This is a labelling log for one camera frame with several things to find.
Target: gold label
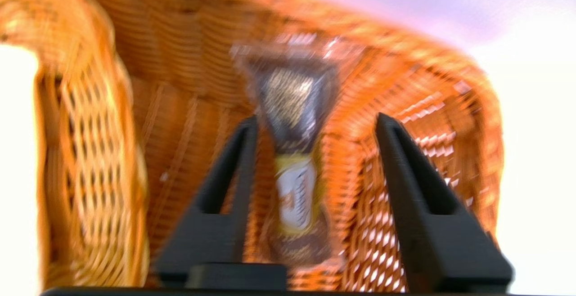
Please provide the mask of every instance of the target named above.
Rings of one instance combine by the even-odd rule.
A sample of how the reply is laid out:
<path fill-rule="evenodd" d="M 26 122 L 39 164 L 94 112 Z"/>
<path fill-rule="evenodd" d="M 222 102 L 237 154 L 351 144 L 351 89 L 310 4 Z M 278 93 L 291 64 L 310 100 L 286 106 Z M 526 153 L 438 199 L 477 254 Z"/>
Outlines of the gold label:
<path fill-rule="evenodd" d="M 282 226 L 306 230 L 312 218 L 315 169 L 308 155 L 280 156 L 276 159 L 276 187 Z"/>

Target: candy wrapper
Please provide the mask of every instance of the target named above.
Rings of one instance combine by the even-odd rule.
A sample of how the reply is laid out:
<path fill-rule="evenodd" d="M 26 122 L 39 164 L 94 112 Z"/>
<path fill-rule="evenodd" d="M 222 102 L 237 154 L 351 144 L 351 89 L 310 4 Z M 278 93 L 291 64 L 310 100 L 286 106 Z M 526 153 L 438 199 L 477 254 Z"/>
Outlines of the candy wrapper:
<path fill-rule="evenodd" d="M 263 259 L 299 269 L 342 263 L 343 249 L 324 207 L 316 146 L 340 83 L 362 49 L 340 38 L 296 33 L 232 48 L 259 122 L 274 139 L 276 187 L 270 189 L 277 198 L 262 230 Z"/>

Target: light purple background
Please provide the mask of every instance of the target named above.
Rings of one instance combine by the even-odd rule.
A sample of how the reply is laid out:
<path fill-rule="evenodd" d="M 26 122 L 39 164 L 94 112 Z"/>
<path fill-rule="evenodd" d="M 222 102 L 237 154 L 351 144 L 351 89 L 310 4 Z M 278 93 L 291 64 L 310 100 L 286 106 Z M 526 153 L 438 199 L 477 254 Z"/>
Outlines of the light purple background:
<path fill-rule="evenodd" d="M 332 0 L 471 54 L 500 97 L 515 294 L 576 294 L 576 0 Z"/>

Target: white label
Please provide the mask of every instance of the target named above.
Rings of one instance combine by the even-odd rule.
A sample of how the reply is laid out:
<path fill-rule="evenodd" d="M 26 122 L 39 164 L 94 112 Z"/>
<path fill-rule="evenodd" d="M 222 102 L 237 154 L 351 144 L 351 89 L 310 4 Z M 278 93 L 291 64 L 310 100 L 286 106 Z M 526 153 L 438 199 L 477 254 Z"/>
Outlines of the white label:
<path fill-rule="evenodd" d="M 316 171 L 311 160 L 300 161 L 280 169 L 276 180 L 280 197 L 280 220 L 297 230 L 304 230 L 311 220 Z"/>

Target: wicker basket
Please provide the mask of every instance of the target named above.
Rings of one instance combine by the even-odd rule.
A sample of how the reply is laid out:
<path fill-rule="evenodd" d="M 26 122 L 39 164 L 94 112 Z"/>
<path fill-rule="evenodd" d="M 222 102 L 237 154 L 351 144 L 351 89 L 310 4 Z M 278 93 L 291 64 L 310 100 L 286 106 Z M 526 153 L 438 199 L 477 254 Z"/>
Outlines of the wicker basket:
<path fill-rule="evenodd" d="M 0 0 L 2 42 L 40 60 L 42 288 L 140 285 L 148 272 L 146 169 L 107 18 L 93 0 Z"/>

